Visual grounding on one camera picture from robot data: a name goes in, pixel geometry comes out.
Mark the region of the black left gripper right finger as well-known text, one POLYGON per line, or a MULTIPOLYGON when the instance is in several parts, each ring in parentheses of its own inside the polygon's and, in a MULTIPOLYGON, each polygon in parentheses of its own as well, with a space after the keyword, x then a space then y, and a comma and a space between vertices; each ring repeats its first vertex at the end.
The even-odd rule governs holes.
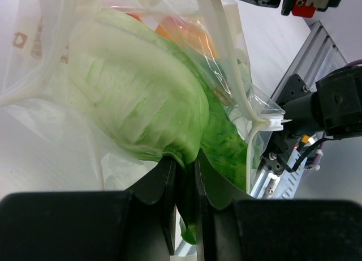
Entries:
POLYGON ((265 200, 239 190, 203 152, 194 163, 198 260, 360 260, 361 206, 265 200))

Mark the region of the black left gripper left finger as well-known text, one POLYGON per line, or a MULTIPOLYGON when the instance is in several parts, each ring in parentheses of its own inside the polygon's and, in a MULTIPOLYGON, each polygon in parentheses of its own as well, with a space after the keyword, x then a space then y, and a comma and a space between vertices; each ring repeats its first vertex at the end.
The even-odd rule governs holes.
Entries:
POLYGON ((20 192, 1 200, 2 260, 169 260, 177 163, 124 191, 20 192))

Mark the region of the green fake lettuce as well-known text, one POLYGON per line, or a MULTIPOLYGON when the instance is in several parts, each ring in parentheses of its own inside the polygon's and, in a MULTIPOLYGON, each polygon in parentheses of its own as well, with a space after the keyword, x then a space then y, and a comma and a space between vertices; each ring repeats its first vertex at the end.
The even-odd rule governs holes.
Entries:
POLYGON ((208 87, 208 78, 173 42, 146 40, 138 21, 103 8, 71 41, 66 104, 139 160, 174 158, 181 166, 182 237, 196 243, 189 164, 203 151, 211 165, 245 190, 247 144, 208 87))

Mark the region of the clear polka dot zip bag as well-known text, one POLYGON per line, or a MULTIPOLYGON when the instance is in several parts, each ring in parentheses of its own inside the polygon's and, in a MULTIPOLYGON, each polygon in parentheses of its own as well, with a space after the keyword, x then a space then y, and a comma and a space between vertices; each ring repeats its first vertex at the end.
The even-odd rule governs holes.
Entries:
POLYGON ((1 0, 1 194, 124 190, 202 149, 250 192, 283 110, 232 0, 1 0))

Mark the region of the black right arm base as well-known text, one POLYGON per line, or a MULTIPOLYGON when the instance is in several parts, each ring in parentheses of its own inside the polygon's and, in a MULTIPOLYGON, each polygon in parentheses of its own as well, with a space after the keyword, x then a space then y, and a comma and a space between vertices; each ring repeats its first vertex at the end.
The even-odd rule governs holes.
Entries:
POLYGON ((288 160, 302 135, 311 132, 314 124, 311 98, 311 91, 298 74, 291 75, 273 94, 275 102, 285 111, 286 122, 282 123, 282 131, 272 133, 260 165, 274 174, 293 172, 294 164, 288 166, 288 160))

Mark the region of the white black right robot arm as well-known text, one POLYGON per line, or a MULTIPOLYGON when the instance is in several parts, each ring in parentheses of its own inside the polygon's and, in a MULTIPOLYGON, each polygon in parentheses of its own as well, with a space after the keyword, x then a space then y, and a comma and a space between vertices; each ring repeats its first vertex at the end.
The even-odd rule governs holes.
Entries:
MULTIPOLYGON (((336 8, 342 0, 240 0, 256 6, 277 8, 281 14, 311 18, 316 12, 336 8)), ((361 66, 347 65, 324 76, 316 83, 316 92, 297 96, 285 92, 278 104, 288 122, 282 135, 298 138, 325 132, 334 139, 361 136, 361 66)))

